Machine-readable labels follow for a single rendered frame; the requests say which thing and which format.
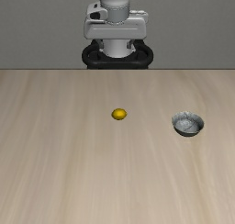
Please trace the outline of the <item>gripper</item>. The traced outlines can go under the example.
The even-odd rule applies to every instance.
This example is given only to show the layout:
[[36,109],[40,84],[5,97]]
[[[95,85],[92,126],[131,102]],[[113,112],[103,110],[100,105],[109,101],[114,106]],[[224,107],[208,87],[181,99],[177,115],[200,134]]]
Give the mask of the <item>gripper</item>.
[[143,10],[131,10],[129,17],[119,24],[87,18],[84,22],[84,37],[96,39],[99,49],[104,48],[102,39],[129,39],[127,49],[133,50],[135,39],[146,38],[148,20],[149,15]]

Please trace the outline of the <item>yellow lemon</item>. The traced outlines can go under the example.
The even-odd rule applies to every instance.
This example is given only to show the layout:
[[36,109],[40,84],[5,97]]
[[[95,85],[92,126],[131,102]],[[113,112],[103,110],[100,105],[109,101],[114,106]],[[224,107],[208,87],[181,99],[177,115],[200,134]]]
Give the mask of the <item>yellow lemon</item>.
[[124,119],[127,116],[127,114],[128,113],[126,112],[125,109],[123,109],[123,108],[116,108],[116,109],[113,110],[111,116],[115,120],[122,120],[122,119]]

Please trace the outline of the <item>grey metal bowl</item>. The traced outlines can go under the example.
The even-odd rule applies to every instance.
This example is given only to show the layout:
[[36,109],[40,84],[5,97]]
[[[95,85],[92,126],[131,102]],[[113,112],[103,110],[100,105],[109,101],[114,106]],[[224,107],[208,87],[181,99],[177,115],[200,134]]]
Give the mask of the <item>grey metal bowl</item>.
[[195,113],[182,111],[172,116],[173,129],[183,137],[194,137],[205,126],[204,120]]

